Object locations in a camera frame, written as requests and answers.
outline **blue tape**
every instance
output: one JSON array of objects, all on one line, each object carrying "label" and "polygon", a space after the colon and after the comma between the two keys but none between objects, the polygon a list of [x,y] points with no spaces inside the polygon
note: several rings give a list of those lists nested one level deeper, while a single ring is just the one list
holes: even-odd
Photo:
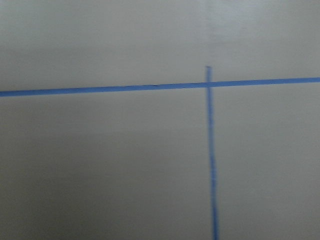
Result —
[{"label": "blue tape", "polygon": [[[212,83],[212,68],[206,67],[206,82]],[[218,228],[218,207],[217,207],[217,168],[215,159],[215,143],[214,143],[214,108],[213,95],[210,87],[206,89],[207,97],[207,117],[208,117],[208,148],[209,148],[209,163],[211,177],[211,211],[212,211],[212,239],[219,239]]]},{"label": "blue tape", "polygon": [[168,90],[168,89],[198,89],[198,88],[218,88],[218,87],[272,85],[272,84],[306,84],[306,83],[320,83],[320,77],[242,80],[242,81],[216,81],[216,82],[199,82],[199,83],[174,83],[174,84],[160,84],[160,85],[101,86],[101,87],[81,87],[81,88],[15,90],[15,91],[0,91],[0,97],[56,95],[56,94],[85,94],[85,93],[127,92],[127,91]]}]

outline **vertical blue line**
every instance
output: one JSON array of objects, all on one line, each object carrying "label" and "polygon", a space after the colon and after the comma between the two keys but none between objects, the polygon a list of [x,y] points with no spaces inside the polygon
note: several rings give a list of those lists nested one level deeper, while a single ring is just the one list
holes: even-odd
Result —
[{"label": "vertical blue line", "polygon": [[[206,82],[212,82],[212,68],[206,67]],[[211,176],[211,210],[212,210],[212,239],[219,240],[218,229],[218,209],[217,209],[217,169],[215,160],[215,143],[214,143],[214,108],[213,93],[211,87],[206,88],[207,96],[207,117],[208,117],[208,148]]]}]

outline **wall surface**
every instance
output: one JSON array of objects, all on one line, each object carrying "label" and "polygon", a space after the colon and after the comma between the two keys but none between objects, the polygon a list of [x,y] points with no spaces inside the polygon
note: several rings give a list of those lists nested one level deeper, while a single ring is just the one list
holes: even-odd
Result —
[{"label": "wall surface", "polygon": [[[319,22],[317,0],[0,0],[0,91],[320,77]],[[221,239],[319,239],[319,91],[213,90]],[[0,239],[212,239],[204,89],[0,113]]]}]

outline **white surface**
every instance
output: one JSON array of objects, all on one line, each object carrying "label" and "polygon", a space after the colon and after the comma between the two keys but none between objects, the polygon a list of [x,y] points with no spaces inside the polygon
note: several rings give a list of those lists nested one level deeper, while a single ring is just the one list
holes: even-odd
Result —
[{"label": "white surface", "polygon": [[2,98],[0,239],[211,239],[204,92]]},{"label": "white surface", "polygon": [[2,0],[1,90],[318,77],[317,0]]},{"label": "white surface", "polygon": [[319,239],[319,91],[214,89],[221,239]]}]

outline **painter's tape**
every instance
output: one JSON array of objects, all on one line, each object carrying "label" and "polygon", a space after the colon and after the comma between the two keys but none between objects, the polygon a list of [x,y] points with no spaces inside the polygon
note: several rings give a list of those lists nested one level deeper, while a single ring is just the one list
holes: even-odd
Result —
[{"label": "painter's tape", "polygon": [[[212,68],[206,67],[206,82],[212,83]],[[206,88],[206,104],[208,118],[208,149],[209,149],[209,164],[210,164],[210,198],[211,198],[211,214],[212,214],[212,240],[219,240],[219,225],[218,225],[218,207],[217,207],[217,168],[215,157],[215,135],[214,135],[214,99],[211,87]]]},{"label": "painter's tape", "polygon": [[0,91],[0,97],[320,83],[320,77]]}]

